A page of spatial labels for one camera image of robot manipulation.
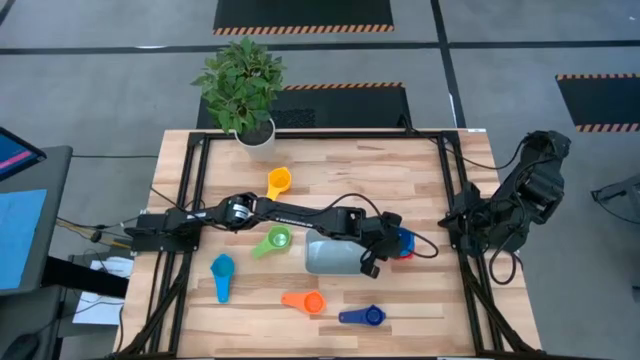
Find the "black floor mat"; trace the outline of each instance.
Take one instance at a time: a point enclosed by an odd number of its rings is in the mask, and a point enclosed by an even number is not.
[[[640,75],[557,75],[580,132],[640,131]]]
[[[278,93],[271,116],[279,129],[390,128],[404,114],[410,121],[402,83],[289,85]],[[214,129],[200,99],[198,129]]]
[[[214,35],[393,31],[389,0],[220,0]]]

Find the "gray floor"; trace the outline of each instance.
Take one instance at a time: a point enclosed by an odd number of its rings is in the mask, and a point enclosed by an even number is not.
[[[392,0],[397,31],[288,35],[261,43],[436,41],[428,1]],[[640,39],[637,0],[441,0],[450,41]],[[17,0],[0,48],[224,44],[213,37],[212,0]],[[414,124],[452,127],[438,50],[282,52],[287,84],[402,81]],[[165,129],[193,128],[205,54],[0,56],[0,124],[39,146],[82,154],[154,154]],[[637,359],[640,227],[605,214],[589,190],[640,172],[640,133],[576,133],[555,84],[558,73],[640,73],[640,48],[454,50],[467,125],[487,128],[497,163],[527,131],[568,135],[566,197],[523,248],[529,294],[546,350]],[[73,160],[61,216],[109,223],[144,207],[151,160]],[[504,178],[508,171],[500,173]],[[624,210],[624,204],[612,204]],[[56,231],[51,253],[89,245]],[[63,359],[101,356],[115,331],[65,341]]]

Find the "gray container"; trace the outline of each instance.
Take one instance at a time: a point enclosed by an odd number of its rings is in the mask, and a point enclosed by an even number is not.
[[[360,275],[360,256],[365,250],[353,241],[332,240],[309,230],[305,267],[315,275]]]

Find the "wooden tabletop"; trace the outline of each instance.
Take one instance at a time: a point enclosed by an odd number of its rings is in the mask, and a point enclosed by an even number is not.
[[[188,135],[189,131],[182,130],[165,132],[160,150],[153,186],[172,199],[177,197]],[[460,131],[460,137],[467,158],[493,164],[486,133]],[[287,252],[259,260],[253,260],[250,251],[273,223],[238,234],[205,228],[193,257],[178,356],[473,355],[457,256],[449,246],[447,231],[436,224],[448,210],[437,147],[426,139],[279,139],[276,144],[274,162],[261,164],[252,162],[236,141],[214,140],[203,192],[207,206],[240,192],[264,196],[267,173],[287,166],[293,184],[278,201],[322,208],[339,195],[359,192],[381,211],[400,214],[402,226],[435,242],[440,255],[435,259],[378,261],[381,271],[375,280],[364,275],[316,276],[305,270],[304,228],[293,229]],[[449,158],[457,179],[454,158]],[[499,186],[495,171],[471,164],[466,169],[483,196],[490,196]],[[197,166],[192,170],[190,195]],[[455,188],[460,188],[457,181]],[[357,198],[345,199],[340,205],[359,206],[372,213]],[[171,205],[166,201],[150,194],[151,213],[168,207]],[[418,242],[416,251],[432,250]],[[236,264],[229,304],[218,304],[209,269],[221,253],[229,254]],[[135,259],[123,311],[125,346],[144,325],[156,255],[144,253]],[[178,257],[174,275],[180,263]],[[510,266],[510,259],[501,255],[496,261],[496,276],[506,278]],[[280,304],[286,291],[313,289],[327,299],[327,309],[321,315],[305,315]],[[493,289],[496,304],[507,320],[526,342],[539,347],[522,271],[518,269],[511,284],[494,284]],[[371,304],[387,314],[380,327],[338,322],[340,311]],[[167,349],[172,318],[173,308],[165,318],[161,349]],[[480,318],[489,347],[484,311],[480,311]]]

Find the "white paper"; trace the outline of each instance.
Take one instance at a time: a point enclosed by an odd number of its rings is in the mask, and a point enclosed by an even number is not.
[[[100,270],[102,269],[102,264],[104,264],[108,273],[125,278],[129,277],[133,270],[133,260],[121,257],[110,257],[103,262],[93,260],[91,261],[90,268]],[[118,325],[120,323],[120,308],[122,308],[123,304],[123,299],[83,291],[80,296],[80,301],[78,302],[76,314],[73,316],[73,323]]]

